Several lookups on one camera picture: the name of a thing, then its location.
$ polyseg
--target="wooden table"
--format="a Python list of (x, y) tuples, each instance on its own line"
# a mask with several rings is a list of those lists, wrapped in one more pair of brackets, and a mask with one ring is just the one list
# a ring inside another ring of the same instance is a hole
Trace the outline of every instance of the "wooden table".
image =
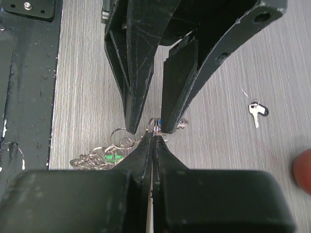
[[(101, 0), (65, 0), (55, 94), (51, 169), (94, 147), (124, 126), (121, 98), (104, 52)], [(311, 232), (311, 197), (300, 190), (291, 164), (311, 147), (311, 3), (289, 1), (287, 14), (232, 54), (187, 110), (190, 125), (169, 136), (168, 147), (190, 168), (258, 169), (280, 183), (298, 225)], [(159, 48), (138, 133), (160, 116)], [(259, 129), (248, 112), (253, 99), (269, 108)]]

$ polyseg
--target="black metal plate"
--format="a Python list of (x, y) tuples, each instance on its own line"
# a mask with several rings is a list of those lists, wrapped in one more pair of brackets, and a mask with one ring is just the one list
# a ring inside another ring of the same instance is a hole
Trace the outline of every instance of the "black metal plate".
[(295, 232), (281, 188), (269, 173), (182, 170), (164, 173), (161, 182), (167, 232)]
[(0, 231), (136, 233), (135, 199), (129, 173), (24, 172), (12, 183), (0, 206)]
[[(3, 32), (0, 32), (0, 52), (1, 52), (1, 62), (0, 62), (0, 113), (4, 113), (5, 102), (7, 96), (7, 88), (9, 83), (10, 67), (13, 53), (13, 39), (9, 36), (6, 38)], [(5, 127), (4, 114), (0, 116), (0, 145), (2, 137), (5, 132), (3, 132)]]
[[(25, 2), (31, 4), (31, 10), (25, 9)], [(54, 18), (55, 0), (2, 0), (2, 7), (5, 11), (13, 14), (51, 22)]]
[(5, 88), (0, 88), (7, 129), (0, 145), (0, 197), (23, 168), (48, 169), (61, 15), (61, 0), (53, 22), (0, 11), (0, 38), (13, 43)]

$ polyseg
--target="pile of keychains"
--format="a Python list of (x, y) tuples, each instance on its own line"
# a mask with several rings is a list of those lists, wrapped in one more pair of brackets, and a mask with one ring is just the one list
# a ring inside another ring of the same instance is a hole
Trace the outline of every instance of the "pile of keychains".
[[(184, 118), (180, 120), (177, 125), (177, 129), (184, 129), (188, 126), (188, 121)], [(119, 128), (113, 131), (110, 135), (109, 147), (97, 147), (90, 151), (89, 154), (81, 154), (79, 158), (70, 161), (70, 165), (76, 170), (110, 170), (119, 162), (121, 162), (127, 155), (129, 155), (139, 144), (141, 137), (134, 140), (131, 138), (123, 138), (118, 145), (112, 141), (112, 136), (117, 131), (126, 130), (125, 128)], [(154, 132), (154, 135), (164, 135), (161, 132), (161, 119), (150, 119), (146, 132)]]

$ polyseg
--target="metal key ring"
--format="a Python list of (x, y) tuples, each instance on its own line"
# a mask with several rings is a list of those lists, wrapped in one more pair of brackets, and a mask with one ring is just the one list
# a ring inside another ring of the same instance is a hole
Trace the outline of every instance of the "metal key ring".
[(181, 120), (179, 121), (178, 125), (177, 125), (177, 129), (184, 129), (186, 126), (188, 126), (189, 122), (188, 120), (181, 118)]
[(260, 100), (259, 99), (254, 99), (253, 102), (256, 102), (254, 104), (254, 107), (257, 108), (257, 106), (260, 104)]
[(113, 144), (113, 142), (112, 142), (112, 135), (115, 133), (115, 132), (117, 132), (117, 131), (120, 131), (120, 130), (126, 130), (126, 128), (119, 128), (119, 129), (116, 129), (115, 131), (113, 131), (112, 133), (111, 133), (111, 135), (110, 135), (110, 143), (111, 143), (111, 145), (114, 147), (114, 148), (117, 148), (117, 149), (119, 149), (119, 150), (124, 150), (124, 149), (126, 149), (126, 148), (120, 148), (120, 147), (117, 147), (115, 144)]
[(158, 136), (160, 134), (159, 120), (160, 120), (159, 118), (155, 119), (154, 136)]
[(109, 161), (107, 161), (107, 160), (105, 160), (105, 156), (108, 154), (108, 153), (114, 153), (114, 151), (110, 151), (111, 149), (115, 149), (115, 147), (114, 146), (110, 146), (110, 147), (108, 147), (106, 150), (105, 150), (105, 153), (104, 153), (104, 155), (103, 155), (103, 160), (104, 160), (104, 162), (106, 163), (106, 164), (110, 164), (110, 165), (116, 165), (116, 164), (118, 164), (119, 162), (121, 162), (123, 159), (125, 159), (125, 155), (124, 155), (124, 149), (119, 149), (120, 151), (121, 151), (121, 153), (122, 153), (122, 158), (120, 159), (120, 160), (118, 160), (117, 162), (109, 162)]
[[(127, 143), (136, 143), (137, 141), (133, 141), (131, 138), (127, 138), (129, 141), (127, 141)], [(126, 150), (131, 150), (133, 147), (128, 147), (126, 148)]]
[(151, 118), (149, 120), (149, 123), (147, 124), (147, 127), (146, 127), (146, 133), (149, 133), (149, 129), (150, 129), (150, 126), (152, 125), (152, 123), (155, 122), (155, 118)]
[(79, 167), (83, 167), (84, 169), (91, 170), (92, 167), (88, 161), (84, 161), (82, 164), (79, 164)]
[[(105, 166), (106, 163), (105, 161), (101, 158), (101, 155), (104, 155), (104, 152), (107, 148), (106, 147), (96, 147), (93, 150), (90, 151), (90, 153), (88, 154), (88, 162), (90, 164), (92, 164), (93, 166)], [(95, 152), (96, 150), (103, 150), (103, 154), (92, 154), (93, 152)]]
[(93, 166), (92, 169), (94, 169), (94, 170), (105, 170), (106, 166), (107, 166), (107, 164), (105, 164), (104, 166)]
[(74, 168), (74, 169), (76, 169), (76, 170), (79, 170), (79, 168), (78, 168), (78, 160), (79, 159), (75, 159), (75, 160), (71, 160), (69, 163), (70, 163), (70, 165)]
[(120, 145), (121, 147), (124, 147), (124, 146), (128, 145), (128, 144), (129, 144), (128, 140), (130, 140), (130, 142), (132, 141), (129, 137), (124, 137), (124, 138), (122, 138), (119, 145)]
[(81, 164), (78, 164), (76, 167), (77, 170), (85, 170), (85, 167), (82, 166)]

